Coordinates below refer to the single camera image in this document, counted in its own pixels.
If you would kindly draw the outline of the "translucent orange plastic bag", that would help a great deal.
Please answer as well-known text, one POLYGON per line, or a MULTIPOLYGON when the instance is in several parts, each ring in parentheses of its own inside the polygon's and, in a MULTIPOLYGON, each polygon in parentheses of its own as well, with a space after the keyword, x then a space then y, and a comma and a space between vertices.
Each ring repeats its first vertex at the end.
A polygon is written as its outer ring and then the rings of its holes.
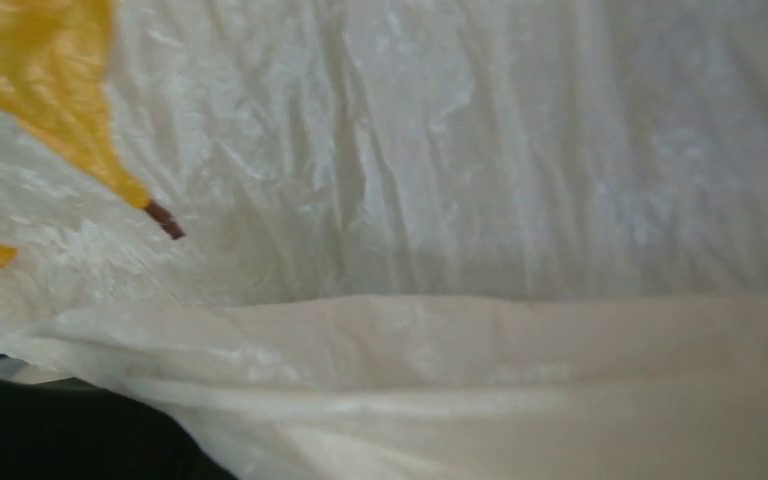
POLYGON ((242 479, 768 479, 768 1, 0 1, 0 353, 242 479))

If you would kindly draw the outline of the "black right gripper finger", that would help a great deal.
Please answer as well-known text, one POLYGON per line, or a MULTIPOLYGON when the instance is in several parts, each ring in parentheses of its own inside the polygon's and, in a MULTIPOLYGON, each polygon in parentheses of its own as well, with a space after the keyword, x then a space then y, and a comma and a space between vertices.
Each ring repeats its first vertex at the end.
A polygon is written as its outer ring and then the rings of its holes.
POLYGON ((74 378, 26 385, 0 355, 0 479, 228 479, 169 416, 74 378))

